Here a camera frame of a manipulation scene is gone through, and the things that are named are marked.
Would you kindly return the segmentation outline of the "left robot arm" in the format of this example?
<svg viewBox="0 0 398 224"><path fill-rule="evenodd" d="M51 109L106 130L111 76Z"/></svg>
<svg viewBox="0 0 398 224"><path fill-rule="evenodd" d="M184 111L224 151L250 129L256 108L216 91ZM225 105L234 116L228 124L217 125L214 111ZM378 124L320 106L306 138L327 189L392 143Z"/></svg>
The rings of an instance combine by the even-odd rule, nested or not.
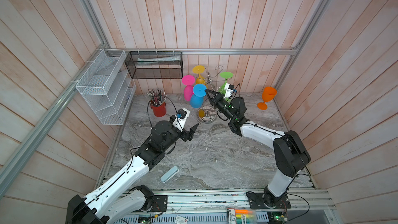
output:
<svg viewBox="0 0 398 224"><path fill-rule="evenodd" d="M67 224L112 224L125 215L145 209L151 211L153 192L140 185L123 196L123 193L141 177L148 174L178 140L191 141L198 125L190 130L172 121L159 121L151 134L132 156L131 160L113 177L84 197L74 196L68 203Z"/></svg>

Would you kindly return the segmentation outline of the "blue wine glass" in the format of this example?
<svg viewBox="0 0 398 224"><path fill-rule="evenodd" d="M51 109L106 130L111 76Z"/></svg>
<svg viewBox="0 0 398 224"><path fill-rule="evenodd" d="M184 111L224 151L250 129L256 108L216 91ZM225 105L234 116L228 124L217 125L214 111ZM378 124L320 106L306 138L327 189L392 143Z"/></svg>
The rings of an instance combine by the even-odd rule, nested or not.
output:
<svg viewBox="0 0 398 224"><path fill-rule="evenodd" d="M190 105L193 108L200 108L204 102L204 97L206 96L206 86L204 84L196 84L193 87L193 95L190 100Z"/></svg>

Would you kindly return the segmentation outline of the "orange wine glass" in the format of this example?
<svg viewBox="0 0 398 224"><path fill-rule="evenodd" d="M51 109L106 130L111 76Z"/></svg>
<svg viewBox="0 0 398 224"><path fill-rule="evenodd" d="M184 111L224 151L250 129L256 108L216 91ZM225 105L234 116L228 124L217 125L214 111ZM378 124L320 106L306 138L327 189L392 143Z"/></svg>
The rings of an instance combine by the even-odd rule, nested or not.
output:
<svg viewBox="0 0 398 224"><path fill-rule="evenodd" d="M267 102L270 102L271 100L274 99L274 97L277 95L277 90L273 87L265 87L262 93L262 100L263 102L260 102L257 104L257 107L260 110L267 110Z"/></svg>

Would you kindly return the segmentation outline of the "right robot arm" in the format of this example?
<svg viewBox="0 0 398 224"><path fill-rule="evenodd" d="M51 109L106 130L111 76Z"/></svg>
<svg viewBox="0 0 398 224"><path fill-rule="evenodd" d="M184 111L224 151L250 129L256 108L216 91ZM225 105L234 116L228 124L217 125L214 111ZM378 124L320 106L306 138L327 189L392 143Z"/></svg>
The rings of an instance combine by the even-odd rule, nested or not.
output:
<svg viewBox="0 0 398 224"><path fill-rule="evenodd" d="M209 89L205 92L213 108L227 118L233 133L253 139L274 151L277 171L264 188L262 199L267 208L276 208L277 203L287 194L287 189L299 171L306 168L311 161L301 138L295 131L279 132L247 119L245 117L247 108L242 97L235 97L227 102L221 92Z"/></svg>

